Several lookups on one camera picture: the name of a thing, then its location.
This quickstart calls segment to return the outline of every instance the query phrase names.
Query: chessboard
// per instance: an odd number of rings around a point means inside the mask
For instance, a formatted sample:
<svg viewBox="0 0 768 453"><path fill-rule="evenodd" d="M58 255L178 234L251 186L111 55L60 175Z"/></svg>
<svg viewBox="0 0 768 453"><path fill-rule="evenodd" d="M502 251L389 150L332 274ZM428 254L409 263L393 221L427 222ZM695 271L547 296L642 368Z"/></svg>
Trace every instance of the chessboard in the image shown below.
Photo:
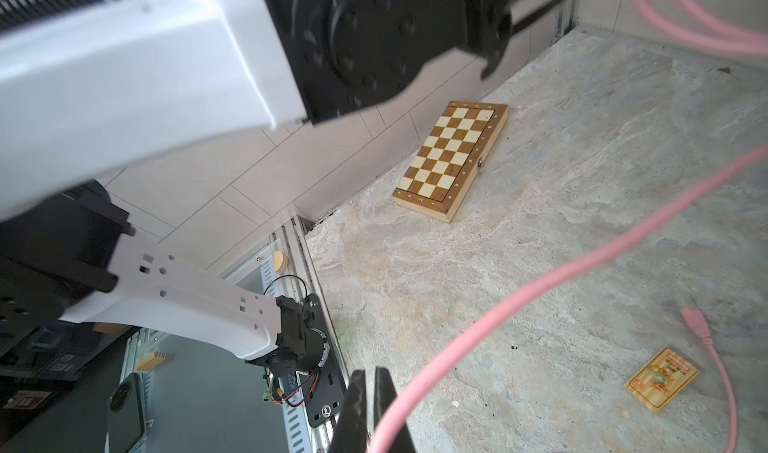
<svg viewBox="0 0 768 453"><path fill-rule="evenodd" d="M400 206L451 222L509 116L508 106L451 101L400 179Z"/></svg>

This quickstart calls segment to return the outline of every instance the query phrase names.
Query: smartphone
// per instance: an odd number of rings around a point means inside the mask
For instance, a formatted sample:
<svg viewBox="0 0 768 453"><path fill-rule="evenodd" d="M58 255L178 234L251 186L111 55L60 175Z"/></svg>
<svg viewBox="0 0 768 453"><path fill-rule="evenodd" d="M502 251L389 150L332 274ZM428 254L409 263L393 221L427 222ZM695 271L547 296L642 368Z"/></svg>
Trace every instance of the smartphone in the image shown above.
<svg viewBox="0 0 768 453"><path fill-rule="evenodd" d="M131 373L112 392L107 403L109 453L128 453L144 437L141 377Z"/></svg>

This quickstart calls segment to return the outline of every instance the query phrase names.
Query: black mounting plate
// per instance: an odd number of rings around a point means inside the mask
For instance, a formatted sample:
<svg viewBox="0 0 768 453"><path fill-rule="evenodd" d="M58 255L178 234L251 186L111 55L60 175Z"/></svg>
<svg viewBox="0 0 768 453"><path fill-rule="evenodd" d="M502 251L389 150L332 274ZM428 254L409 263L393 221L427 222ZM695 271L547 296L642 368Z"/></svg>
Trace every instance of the black mounting plate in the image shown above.
<svg viewBox="0 0 768 453"><path fill-rule="evenodd" d="M310 319L307 321L307 325L310 326L310 328L319 329L328 339L330 339L328 324L326 323L325 316L322 314L322 308L320 307L320 301L317 298L317 295L314 293L308 295L304 299L304 302L310 306ZM333 352L333 348L330 348L328 359L320 369L320 379L317 381L315 390L312 392L312 395L307 396L307 393L312 389L313 383L314 380L307 381L302 387L302 393L304 394L304 398L306 398L306 400L304 400L304 405L306 407L306 417L309 420L310 427L317 428L341 411L344 394L346 393L344 377L342 376L339 362L336 361L336 354ZM326 406L328 407L326 412L330 410L328 416L324 415L322 411Z"/></svg>

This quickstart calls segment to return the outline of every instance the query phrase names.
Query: pink cable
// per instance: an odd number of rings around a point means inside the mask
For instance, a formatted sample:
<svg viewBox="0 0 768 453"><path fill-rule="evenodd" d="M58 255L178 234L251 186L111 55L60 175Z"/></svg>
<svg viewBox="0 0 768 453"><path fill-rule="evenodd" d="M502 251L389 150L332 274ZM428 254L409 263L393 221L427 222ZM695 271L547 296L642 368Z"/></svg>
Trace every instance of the pink cable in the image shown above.
<svg viewBox="0 0 768 453"><path fill-rule="evenodd" d="M757 33L756 31L745 30L739 28L721 18L711 14L703 6L698 4L696 0L677 0L680 6L683 7L686 12L696 19L702 25L710 28L712 31L720 33L725 36L742 37L746 40L754 40L768 44L768 35Z"/></svg>
<svg viewBox="0 0 768 453"><path fill-rule="evenodd" d="M758 146L755 150L740 156L714 175L699 182L675 200L662 208L636 227L630 229L608 245L596 249L592 253L581 256L570 263L547 273L532 282L523 285L517 291L507 295L491 311L485 313L475 324L454 339L446 349L442 350L418 375L403 389L402 393L392 402L379 422L368 447L369 453L385 453L389 451L392 441L408 415L427 393L435 387L449 371L452 371L467 353L471 352L481 341L486 339L496 328L501 326L514 313L520 311L534 299L555 288L569 279L586 273L616 258L621 253L638 244L652 232L667 224L692 203L698 201L709 191L735 176L749 165L768 157L768 143Z"/></svg>
<svg viewBox="0 0 768 453"><path fill-rule="evenodd" d="M739 420L736 411L736 397L734 395L734 387L730 384L730 378L728 378L728 371L725 371L725 365L723 360L720 359L720 355L717 354L715 349L715 342L712 339L712 332L710 326L706 323L704 314L698 308L683 308L680 310L683 313L688 327L693 331L696 336L701 338L701 342L704 343L706 349L710 351L712 359L715 360L717 370L720 372L720 377L723 378L723 385L725 385L725 393L728 397L728 409L730 410L730 436L728 438L728 446L725 449L726 453L734 453L736 450L736 440L739 436Z"/></svg>
<svg viewBox="0 0 768 453"><path fill-rule="evenodd" d="M656 26L663 33L668 34L689 45L729 54L744 54L749 56L768 55L768 44L761 41L745 38L713 37L697 33L686 27L678 25L666 16L663 16L648 0L630 0L638 12L648 22Z"/></svg>

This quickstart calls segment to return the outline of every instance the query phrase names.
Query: tile grout line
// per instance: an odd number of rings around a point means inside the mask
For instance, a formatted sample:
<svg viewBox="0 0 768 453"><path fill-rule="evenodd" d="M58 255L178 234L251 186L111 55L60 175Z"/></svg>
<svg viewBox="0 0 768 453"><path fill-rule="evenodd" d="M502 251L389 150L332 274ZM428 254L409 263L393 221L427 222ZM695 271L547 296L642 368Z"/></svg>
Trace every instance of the tile grout line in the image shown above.
<svg viewBox="0 0 768 453"><path fill-rule="evenodd" d="M247 199L248 201L250 201L250 204L254 205L256 208L258 208L258 209L259 209L259 211L261 211L261 212L262 212L262 213L264 213L265 215L269 215L269 213L268 213L268 212L264 211L264 208L262 208L261 206L259 206L259 205L255 204L253 199L249 198L248 196L245 196L245 193L244 193L244 192L242 192L242 191L240 191L239 189L237 189L237 187L236 187L235 185L233 185L232 183L230 183L230 184L228 184L227 186L232 186L232 189L234 189L235 191L237 191L239 194L243 195L243 198L245 198L245 199Z"/></svg>
<svg viewBox="0 0 768 453"><path fill-rule="evenodd" d="M416 145L418 146L418 144L421 142L421 138L420 138L420 137L419 137L419 135L418 135L418 130L416 129L416 124L413 122L413 116L411 116L411 110L408 110L408 111L407 111L405 114L403 114L402 116L405 116L405 115L407 114L407 115L408 115L408 118L411 120L411 125L413 125L413 130L414 130L414 132L416 133L416 139L417 139ZM400 117L399 117L399 118L398 118L398 119L397 119L395 122L398 122L398 121L400 121L400 120L402 119L402 116L400 116ZM384 131L381 131L381 132L380 132L378 135L376 135L376 137L378 137L378 136L382 135L382 134L383 134L385 131L389 130L389 128L390 128L390 127L392 127L392 126L390 125L390 126L386 127L386 128L384 129ZM293 204L293 206L294 206L296 209L298 209L300 212L302 212L305 218L307 218L307 219L309 219L309 220L311 220L311 221L314 221L314 220L313 220L313 219L310 217L310 215L307 215L307 214L306 214L306 212L304 212L304 211L302 210L302 208L299 208L299 207L298 207L298 206L297 206L297 205L296 205L294 202L295 202L295 201L296 201L298 198L300 198L300 197L301 197L301 196L302 196L304 193L306 193L307 191L309 191L310 189L312 189L312 188L313 188L313 187L314 187L314 186L315 186L317 183L321 182L323 179L326 179L326 178L327 178L327 177L328 177L328 176L329 176L329 175L330 175L332 172L334 172L334 171L338 170L339 168L341 168L341 166L343 166L343 165L344 165L344 163L346 163L346 162L350 161L350 160L352 159L352 157L353 157L353 156L355 156L355 155L356 155L358 152L360 152L360 150L362 150L362 148L365 148L365 147L366 147L368 144L370 144L370 142L371 142L371 141L369 141L369 142L367 142L366 144L362 145L358 151L355 151L355 152L354 152L352 155L350 155L350 157L349 157L349 158L347 158L346 160L344 160L344 161L343 161L343 162L342 162L342 163L341 163L339 166L337 166L336 168L334 168L333 170L331 170L330 172L328 172L328 174L326 174L326 175L325 175L323 178L320 178L320 179L318 179L316 182L314 182L314 183L312 184L312 186L310 186L309 188L305 189L305 190L304 190L304 191L303 191L303 192L302 192L300 195L298 195L296 198L294 198L293 200L289 201L287 205L283 206L283 208L281 208L280 210L278 210L278 211L277 211L277 212L276 212L274 215L270 216L270 218L269 218L269 219L267 219L267 220L266 220L264 223L262 223L262 224L263 224L263 225L264 225L264 224L267 224L267 223L270 221L270 219L274 218L274 217L277 215L277 213L279 213L280 211L282 211L284 208L287 208L287 207L288 207L289 205L291 205L291 204ZM243 195L245 198L248 198L248 196L246 196L246 195L245 195L245 193L243 193L243 192L241 192L239 189L237 189L237 188L235 187L235 185L233 185L232 183L230 183L230 185L228 185L228 186L232 186L232 187L233 187L233 188L234 188L234 189L235 189L237 192L239 192L239 193L240 193L241 195ZM248 238L248 236L250 236L251 234L253 234L253 233L254 233L254 231L256 231L256 230L257 230L258 228L260 228L260 227L261 227L261 225L259 225L259 226L258 226L258 227L256 227L256 228L255 228L253 231L251 231L250 233L248 233L247 235L245 235L245 237L243 237L243 238L242 238L240 241L238 241L237 243L235 243L235 244L234 244L234 245L233 245L231 248L227 249L227 250L225 251L225 253L224 253L224 254L222 254L221 256L219 256L218 258L216 258L216 260L215 260L213 263L211 263L210 265L208 265L208 266L206 267L206 269L208 269L208 268L210 268L211 266L213 266L213 265L214 265L214 264L215 264L217 261L219 261L220 259L222 259L222 258L223 258L223 257L224 257L224 256L225 256L227 253L229 253L229 252L230 252L230 251L232 251L232 250L233 250L235 247L237 247L237 245L239 245L239 244L241 244L243 241L245 241L245 240Z"/></svg>
<svg viewBox="0 0 768 453"><path fill-rule="evenodd" d="M223 201L223 202L224 202L224 204L226 204L226 205L229 205L229 207L230 207L230 208L234 209L234 210L235 210L235 211L237 211L239 214L243 215L243 217L244 217L245 219L247 219L248 221L250 221L250 222L252 222L254 225L256 225L256 228L258 228L258 227L260 226L260 225L259 225L259 223L255 222L253 219L249 218L249 217L248 217L248 216L247 216L247 215L246 215L244 212L242 212L242 211L240 211L239 209L235 208L235 207L234 207L234 205L230 205L230 204L229 204L229 203L228 203L228 202L227 202L227 201L226 201L224 198L222 198L221 196L219 196L219 199L220 199L221 201Z"/></svg>
<svg viewBox="0 0 768 453"><path fill-rule="evenodd" d="M261 134L263 134L264 136L266 136L266 139L267 139L267 140L269 140L269 141L272 143L272 146L274 146L275 148L277 148L277 145L275 144L275 142L274 142L274 141L272 141L272 138L270 138L270 135L266 134L266 133L264 132L264 130L261 130L261 129L259 129L259 131L261 131Z"/></svg>
<svg viewBox="0 0 768 453"><path fill-rule="evenodd" d="M147 233L148 235L151 235L151 236L153 236L153 237L155 237L155 238L159 239L160 241L163 241L163 239L162 239L161 237L159 237L158 235L156 235L156 234L154 234L154 233L150 233L149 231L147 231L147 230L146 230L146 229L144 229L144 228L141 228L140 226L136 226L136 225L131 225L131 226L132 226L132 227L134 227L134 228L136 228L136 229L140 229L141 231L143 231L143 232Z"/></svg>
<svg viewBox="0 0 768 453"><path fill-rule="evenodd" d="M256 228L254 228L254 229L253 229L253 231L251 231L250 233L248 233L247 235L245 235L245 236L244 236L244 237L243 237L243 238L242 238L240 241L238 241L237 243L235 243L234 245L232 245L232 247L231 247L231 248L227 249L227 250L226 250L224 253L222 253L222 255L221 255L221 256L219 256L218 258L216 258L216 259L214 260L214 262L213 262L213 263L211 263L210 265L206 266L204 269L208 269L208 268L210 268L211 266L215 265L217 261L219 261L220 259L222 259L222 258L223 258L223 257L224 257L224 256L225 256L227 253L229 253L230 251L232 251L233 249L235 249L235 247L236 247L237 245L241 244L241 243L242 243L243 241L245 241L245 240L246 240L248 237L250 237L251 235L253 235L253 234L254 234L254 231L256 231L258 228L259 228L259 226L257 226Z"/></svg>
<svg viewBox="0 0 768 453"><path fill-rule="evenodd" d="M168 237L169 237L170 235L173 235L173 234L176 232L176 230L177 230L178 228L181 228L181 227L183 227L183 226L184 226L184 224L185 224L187 221L189 221L189 220L190 220L190 218L191 218L192 216L195 216L195 215L197 215L197 213L198 213L198 212L199 212L199 211L200 211L202 208L205 208L205 207L208 205L208 203L209 203L209 202L212 202L212 201L214 201L214 198L218 198L218 196L219 196L219 192L218 192L218 193L216 193L216 194L214 195L214 197L213 197L213 198L211 198L211 199L209 199L208 201L206 201L206 202L205 202L205 204L204 204L203 206L201 206L200 208L196 209L194 213L192 213L191 215L189 215L189 216L187 217L187 219L185 219L184 221L182 221L182 222L181 222L181 224L180 224L179 226L177 226L176 228L174 228L174 231L172 231L172 232L168 233L168 235L166 235L166 237L165 237L165 238L163 238L163 239L160 241L160 243L162 243L163 241L165 241L166 239L168 239Z"/></svg>
<svg viewBox="0 0 768 453"><path fill-rule="evenodd" d="M362 121L362 124L364 124L364 125L365 125L365 124L366 124L366 121L362 119L362 115L360 114L360 112L356 112L356 114L357 114L357 116L359 116L359 117L360 117L360 121ZM304 126L306 126L307 124L310 124L310 125L311 125L311 122L310 122L310 121L306 121L306 122L302 123L302 125L300 126L300 128L299 128L298 130L296 130L295 132L292 132L292 133L289 135L289 137L285 139L285 141L288 141L288 140L289 140L291 137L293 137L293 135L294 135L295 133L299 132L299 131L300 131L300 130L301 130L303 127L304 127ZM235 188L235 185L234 185L235 181L237 181L238 179L242 178L242 177L243 177L243 175L244 175L245 173L249 172L250 170L252 170L252 169L254 168L254 166L255 166L255 165L257 165L257 164L259 164L260 162L264 161L264 159L265 159L267 156L269 156L269 155L270 155L270 154L271 154L273 151L277 150L277 148L279 148L279 146L275 146L275 147L274 147L272 150L270 150L270 151L269 151L269 152L268 152L266 155L262 156L262 157L261 157L261 158L260 158L258 161L256 161L254 164L252 164L251 166L249 166L247 170L243 171L243 172L242 172L242 173L241 173L241 174L240 174L240 175L239 175L237 178L233 179L233 180L230 182L230 184L228 184L228 185L226 185L226 186L232 186L234 189L237 189L237 188ZM240 191L239 189L237 189L237 191L238 191L238 192L240 192L240 194L241 194L241 195L243 195L245 198L248 198L248 196L247 196L245 193L243 193L242 191ZM256 206L259 206L259 205L258 205L258 204L256 204L256 203L254 202L254 200L252 200L252 199L251 199L251 202L252 202L254 205L256 205ZM262 211L264 211L264 213L266 213L266 214L269 214L269 213L268 213L268 212L267 212L267 211L266 211L264 208L262 208L261 206L259 206L259 208L260 208Z"/></svg>
<svg viewBox="0 0 768 453"><path fill-rule="evenodd" d="M610 30L611 33L616 32L616 23L619 22L619 12L621 11L621 4L624 0L619 0L619 7L616 9L616 17L614 18L614 27Z"/></svg>
<svg viewBox="0 0 768 453"><path fill-rule="evenodd" d="M285 208L287 208L287 207L288 207L288 205L285 205L285 206L284 206L284 207L283 207L283 208L282 208L280 211L283 211L283 209L285 209ZM294 208L296 208L296 209L298 209L298 210L299 210L299 212L303 213L304 217L306 217L306 218L307 218L307 219L309 219L310 221L314 221L314 220L312 220L312 218L310 218L310 216L309 216L309 215L307 215L307 214L306 214L306 213L305 213L305 212L302 210L302 208L299 208L299 207L298 207L298 206L296 206L295 204L293 204L293 207L294 207ZM270 219L274 218L275 216L277 216L277 213L275 213L274 215L270 216ZM234 245L232 245L232 247L231 247L231 248L227 249L227 250L226 250L224 253L222 253L222 255L221 255L221 256L219 256L218 258L216 258L216 260L215 260L213 263L211 263L210 265L206 266L206 268L205 268L205 269L208 269L208 268L210 268L211 266L213 266L213 265L214 265L214 264L215 264L217 261L219 261L220 259L222 259L222 258L223 258L223 257L224 257L224 256L225 256L227 253L229 253L230 251L232 251L232 250L233 250L233 249L234 249L234 248L235 248L237 245L241 244L243 241L245 241L246 239L248 239L248 237L249 237L249 236L251 236L252 234L254 234L254 232L255 232L255 231L258 229L258 228L262 227L263 225L266 225L266 224L267 224L267 222L269 222L269 221L270 221L270 219L267 219L267 220L266 220L265 222L263 222L261 225L257 226L257 227L256 227L256 228L254 228L253 230L251 230L251 232L250 232L250 233L248 233L247 235L245 235L245 236L244 236L244 237L243 237L243 238L242 238L240 241L238 241L237 243L235 243Z"/></svg>
<svg viewBox="0 0 768 453"><path fill-rule="evenodd" d="M121 174L123 174L123 171L125 171L125 169L126 169L126 168L128 168L128 167L126 166L125 168L123 168L122 170L120 170L120 172L119 172L118 174L114 175L114 178L112 178L112 179L110 179L109 181L107 181L107 184L105 184L105 185L104 185L104 189L107 189L107 186L109 186L109 185L110 185L110 184L111 184L111 183L112 183L112 182L113 182L115 179L118 179L118 176L120 176Z"/></svg>
<svg viewBox="0 0 768 453"><path fill-rule="evenodd" d="M157 219L159 222L162 222L162 223L164 223L164 224L168 225L168 226L169 226L169 227L171 227L171 228L174 228L174 229L176 228L176 226L173 226L173 225L171 225L170 223L163 221L162 219L160 219L160 218L156 217L155 215L153 215L153 214L152 214L152 213L150 213L149 211L144 211L142 208L139 208L138 206L134 205L132 202L130 202L130 201L126 201L125 199L123 199L123 198L120 198L120 196L118 196L118 195L116 195L116 194L114 194L114 193L112 193L112 192L109 192L109 194L110 194L111 196L114 196L115 198L119 199L120 201L125 201L126 203L128 203L129 205L131 205L133 208L136 208L136 209L138 209L138 210L139 210L139 211L141 211L141 212L147 213L149 216L152 216L153 218Z"/></svg>

